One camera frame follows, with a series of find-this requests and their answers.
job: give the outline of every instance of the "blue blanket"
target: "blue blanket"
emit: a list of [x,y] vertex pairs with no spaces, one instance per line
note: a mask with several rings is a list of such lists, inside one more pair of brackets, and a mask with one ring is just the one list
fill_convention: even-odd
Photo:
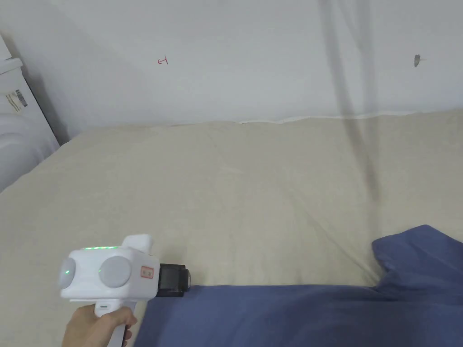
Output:
[[155,298],[135,347],[462,345],[463,244],[422,225],[373,251],[386,271],[374,288],[194,286]]

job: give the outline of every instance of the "handheld device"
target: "handheld device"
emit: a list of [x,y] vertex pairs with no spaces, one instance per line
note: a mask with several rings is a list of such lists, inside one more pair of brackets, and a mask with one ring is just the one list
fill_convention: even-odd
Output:
[[[59,285],[61,296],[70,301],[95,302],[101,317],[127,306],[135,310],[140,300],[181,297],[191,278],[184,265],[160,264],[150,255],[150,235],[130,235],[121,246],[87,247],[72,251],[64,260]],[[115,329],[108,347],[121,347],[125,326]]]

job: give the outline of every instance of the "hand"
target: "hand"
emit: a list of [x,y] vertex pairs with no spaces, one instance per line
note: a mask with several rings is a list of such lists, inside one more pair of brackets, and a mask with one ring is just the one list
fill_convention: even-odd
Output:
[[95,315],[95,305],[78,308],[66,326],[62,347],[106,347],[111,339],[114,329],[119,325],[127,325],[124,335],[123,347],[132,337],[128,329],[137,322],[137,319],[128,307],[106,313],[98,318]]

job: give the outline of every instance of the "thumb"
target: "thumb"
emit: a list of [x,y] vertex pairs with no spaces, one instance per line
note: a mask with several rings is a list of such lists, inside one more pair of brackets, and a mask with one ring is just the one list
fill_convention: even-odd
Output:
[[112,329],[119,325],[133,325],[137,323],[137,319],[133,315],[132,310],[128,307],[121,307],[116,311],[106,313],[105,315],[101,316],[101,318],[105,316],[107,316],[105,320]]

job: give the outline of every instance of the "red label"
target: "red label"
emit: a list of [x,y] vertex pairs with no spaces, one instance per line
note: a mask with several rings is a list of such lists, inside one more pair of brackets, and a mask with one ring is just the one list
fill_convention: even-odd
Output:
[[152,267],[142,266],[140,276],[146,279],[153,279],[154,269]]

